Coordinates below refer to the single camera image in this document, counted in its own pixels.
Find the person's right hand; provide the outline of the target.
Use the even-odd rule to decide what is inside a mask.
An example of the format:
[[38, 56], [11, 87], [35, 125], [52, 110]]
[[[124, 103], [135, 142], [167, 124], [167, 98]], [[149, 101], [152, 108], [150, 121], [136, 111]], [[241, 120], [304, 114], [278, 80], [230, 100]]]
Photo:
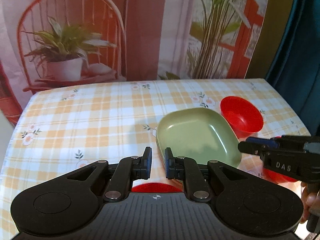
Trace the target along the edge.
[[301, 200], [304, 206], [303, 215], [300, 224], [305, 223], [310, 216], [310, 209], [319, 214], [319, 193], [308, 193], [307, 183], [301, 182], [302, 196]]

